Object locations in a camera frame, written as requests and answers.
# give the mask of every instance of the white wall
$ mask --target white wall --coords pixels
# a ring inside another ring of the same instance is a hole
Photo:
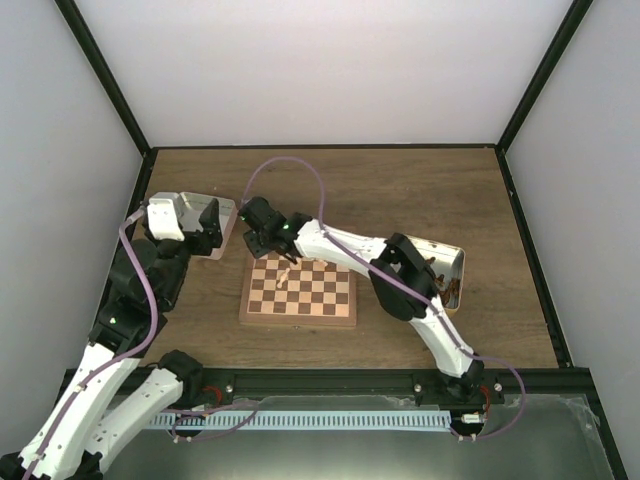
[[[0,454],[77,365],[140,157],[53,1],[0,2]]]
[[[497,142],[570,0],[79,0],[154,146]]]
[[[508,152],[572,355],[640,478],[640,3],[594,2]]]

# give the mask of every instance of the robotic arm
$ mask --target robotic arm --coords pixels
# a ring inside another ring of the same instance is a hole
[[[294,263],[300,257],[317,258],[369,278],[382,308],[391,316],[409,322],[433,353],[447,390],[454,398],[466,401],[475,394],[484,365],[462,352],[464,349],[472,353],[473,349],[462,340],[447,316],[434,281],[435,273],[405,235],[395,233],[385,240],[325,226],[333,238],[364,262],[430,300],[437,314],[345,254],[327,239],[317,219],[300,213],[287,219],[262,197],[247,202],[240,209],[240,215],[251,228],[244,234],[244,240],[256,258],[270,251]]]
[[[145,222],[147,239],[132,242],[158,306],[156,335],[167,323],[162,313],[175,306],[191,256],[208,256],[222,244],[218,200],[212,198],[195,216],[181,200],[172,193],[152,197]],[[193,405],[199,395],[202,365],[180,351],[165,354],[145,383],[106,417],[111,400],[147,349],[114,363],[85,388],[80,386],[89,373],[142,344],[149,334],[149,300],[123,250],[115,257],[109,280],[109,298],[98,312],[73,380],[29,444],[0,459],[0,478],[100,479],[153,416],[178,400]],[[63,409],[66,413],[60,419]],[[48,445],[43,445],[50,432]]]

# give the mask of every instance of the open tin box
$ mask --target open tin box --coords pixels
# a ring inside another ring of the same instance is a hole
[[[229,241],[229,236],[231,235],[231,230],[233,229],[233,224],[236,221],[238,216],[238,209],[236,208],[236,203],[233,200],[229,200],[228,198],[220,198],[214,197],[211,195],[203,195],[200,193],[191,193],[191,192],[180,192],[180,198],[182,200],[181,205],[181,213],[182,215],[179,218],[180,223],[184,228],[189,231],[202,230],[202,226],[200,225],[200,215],[205,208],[211,203],[211,200],[214,198],[218,199],[218,204],[220,206],[220,230],[222,230],[222,245],[220,248],[214,248],[211,255],[207,258],[211,258],[213,260],[219,260],[222,257],[225,247],[227,246],[227,242]]]
[[[442,297],[445,311],[452,317],[460,308],[462,298],[462,276],[464,274],[464,250],[424,238],[407,235],[420,252],[430,262],[436,274],[436,284]]]

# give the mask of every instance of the white robotic arm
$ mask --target white robotic arm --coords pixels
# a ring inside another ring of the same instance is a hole
[[[368,277],[384,310],[408,321],[418,332],[444,374],[449,392],[461,401],[474,394],[484,365],[469,356],[473,349],[463,341],[447,316],[435,285],[435,274],[406,236],[363,237],[326,225],[321,227],[317,219],[300,213],[287,219],[262,197],[247,202],[240,209],[240,215],[251,228],[244,239],[256,258],[276,251],[294,262],[299,257],[322,259]],[[327,233],[334,241],[329,240]],[[361,261],[346,254],[335,241]],[[367,265],[427,298],[433,308],[427,308],[389,284]]]
[[[387,248],[386,240],[383,238],[363,237],[328,226],[325,226],[325,229],[330,232],[333,238],[367,263],[380,258]],[[318,220],[310,220],[300,228],[298,238],[294,240],[294,245],[303,257],[333,262],[371,278],[369,269],[327,240]],[[472,362],[471,358],[461,352],[460,346],[467,352],[472,352],[473,349],[462,340],[451,323],[444,310],[440,296],[436,295],[430,300],[444,322],[446,322],[449,331],[455,335],[459,346],[454,343],[454,340],[447,333],[436,313],[429,308],[426,309],[424,317],[414,317],[409,320],[409,324],[415,328],[420,338],[429,347],[438,369],[446,375],[460,378],[469,370]]]
[[[51,428],[51,424],[67,399],[78,388],[78,383],[91,370],[111,360],[113,356],[114,352],[103,345],[87,345],[80,366],[66,391],[60,397],[56,408],[33,440],[20,452],[24,470],[34,460],[36,450],[40,447],[45,433]],[[109,402],[111,402],[122,382],[136,368],[139,362],[140,360],[138,359],[126,359],[118,362],[89,383],[77,400],[73,402],[56,429],[49,443],[51,448],[47,450],[44,458],[40,459],[33,472],[36,478],[42,478],[43,475],[47,475],[52,480],[65,479],[75,473],[95,425],[104,415]]]

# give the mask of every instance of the wooden surface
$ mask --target wooden surface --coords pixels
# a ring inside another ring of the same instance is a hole
[[[328,225],[380,237],[402,232],[463,248],[462,302],[453,322],[465,341],[516,367],[557,366],[491,149],[161,150],[147,197],[189,191],[239,201],[252,171],[275,155],[300,156],[318,169]],[[314,177],[291,162],[263,170],[251,191],[285,215],[313,216],[318,192]],[[364,277],[358,278],[355,329],[240,325],[244,231],[238,221],[221,260],[191,260],[177,306],[147,361],[181,349],[208,366],[435,366],[413,328],[382,310]]]

